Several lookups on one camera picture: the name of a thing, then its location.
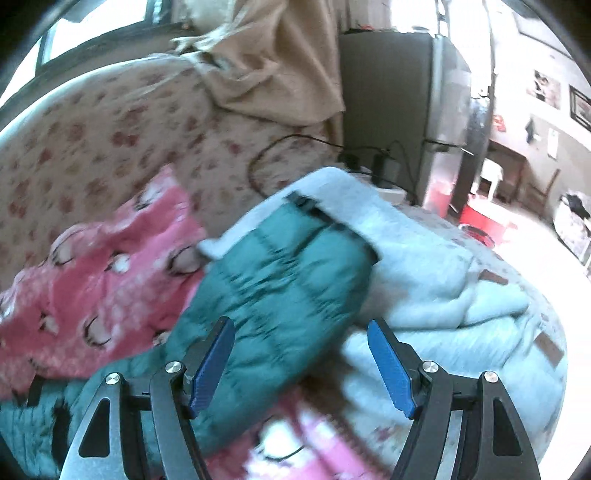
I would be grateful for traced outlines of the green quilted puffer jacket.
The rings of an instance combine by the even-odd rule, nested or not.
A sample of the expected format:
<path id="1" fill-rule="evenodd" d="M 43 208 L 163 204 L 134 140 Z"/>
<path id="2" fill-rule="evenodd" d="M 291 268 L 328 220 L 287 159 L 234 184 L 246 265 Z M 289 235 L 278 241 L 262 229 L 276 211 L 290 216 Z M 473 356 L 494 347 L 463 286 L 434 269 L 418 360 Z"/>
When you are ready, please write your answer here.
<path id="1" fill-rule="evenodd" d="M 287 202 L 245 235 L 200 283 L 167 341 L 107 365 L 86 381 L 49 381 L 31 405 L 1 407 L 1 437 L 30 479 L 60 477 L 69 447 L 102 380 L 155 373 L 181 360 L 221 317 L 235 344 L 211 404 L 190 421 L 201 456 L 259 422 L 281 393 L 342 337 L 367 297 L 377 254 L 307 198 Z M 140 413 L 147 464 L 161 463 L 151 413 Z"/>

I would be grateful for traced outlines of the light blue fleece blanket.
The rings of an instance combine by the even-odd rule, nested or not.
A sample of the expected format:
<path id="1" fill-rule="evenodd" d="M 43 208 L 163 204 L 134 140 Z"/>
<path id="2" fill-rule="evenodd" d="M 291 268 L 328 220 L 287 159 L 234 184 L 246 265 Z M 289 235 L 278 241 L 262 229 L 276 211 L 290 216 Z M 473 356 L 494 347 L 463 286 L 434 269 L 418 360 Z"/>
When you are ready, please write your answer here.
<path id="1" fill-rule="evenodd" d="M 370 357 L 365 329 L 382 318 L 450 373 L 497 372 L 542 457 L 566 388 L 564 333 L 547 300 L 454 225 L 419 207 L 393 206 L 341 169 L 319 169 L 291 188 L 362 235 L 380 257 L 355 323 L 328 368 L 315 372 L 312 395 L 349 440 L 388 467 L 410 430 Z"/>

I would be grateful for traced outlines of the pink penguin fleece blanket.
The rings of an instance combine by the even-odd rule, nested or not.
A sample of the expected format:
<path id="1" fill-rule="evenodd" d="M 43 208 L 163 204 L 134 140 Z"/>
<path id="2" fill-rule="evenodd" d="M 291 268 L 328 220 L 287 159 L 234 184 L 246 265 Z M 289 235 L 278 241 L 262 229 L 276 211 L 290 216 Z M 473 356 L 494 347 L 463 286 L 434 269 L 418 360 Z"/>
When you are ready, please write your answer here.
<path id="1" fill-rule="evenodd" d="M 300 193 L 273 212 L 300 198 L 346 226 Z M 86 381 L 164 344 L 212 265 L 233 247 L 205 261 L 203 238 L 170 168 L 111 219 L 61 234 L 48 257 L 1 295 L 1 407 L 31 406 L 49 381 Z"/>

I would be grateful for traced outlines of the floral cream bed headboard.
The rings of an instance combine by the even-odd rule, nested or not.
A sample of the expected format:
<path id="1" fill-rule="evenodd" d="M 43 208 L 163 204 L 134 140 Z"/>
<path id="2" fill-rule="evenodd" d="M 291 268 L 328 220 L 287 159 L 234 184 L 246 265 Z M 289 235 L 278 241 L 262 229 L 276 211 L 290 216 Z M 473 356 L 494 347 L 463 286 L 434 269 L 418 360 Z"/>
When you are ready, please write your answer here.
<path id="1" fill-rule="evenodd" d="M 283 126 L 218 107 L 193 65 L 154 56 L 42 97 L 1 133 L 1 284 L 70 226 L 101 219 L 172 165 L 217 237 L 263 195 L 335 164 L 325 124 Z"/>

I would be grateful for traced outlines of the grey refrigerator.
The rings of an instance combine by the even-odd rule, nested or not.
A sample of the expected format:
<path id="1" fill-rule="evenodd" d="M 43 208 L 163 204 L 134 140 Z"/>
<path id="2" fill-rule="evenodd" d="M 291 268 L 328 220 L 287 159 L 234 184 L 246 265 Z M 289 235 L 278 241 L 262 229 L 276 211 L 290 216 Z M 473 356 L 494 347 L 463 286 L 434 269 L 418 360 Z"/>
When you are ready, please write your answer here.
<path id="1" fill-rule="evenodd" d="M 490 126 L 490 100 L 452 41 L 430 33 L 339 37 L 346 147 L 376 182 L 441 217 L 463 208 Z"/>

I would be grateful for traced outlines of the beige curtain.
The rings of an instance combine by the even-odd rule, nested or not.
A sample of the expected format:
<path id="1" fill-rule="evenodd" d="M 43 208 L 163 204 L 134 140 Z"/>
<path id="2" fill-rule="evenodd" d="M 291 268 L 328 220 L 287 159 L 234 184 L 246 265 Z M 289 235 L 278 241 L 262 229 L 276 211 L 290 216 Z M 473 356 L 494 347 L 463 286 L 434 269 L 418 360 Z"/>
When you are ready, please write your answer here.
<path id="1" fill-rule="evenodd" d="M 185 1 L 174 39 L 218 106 L 290 126 L 345 110 L 330 1 Z"/>

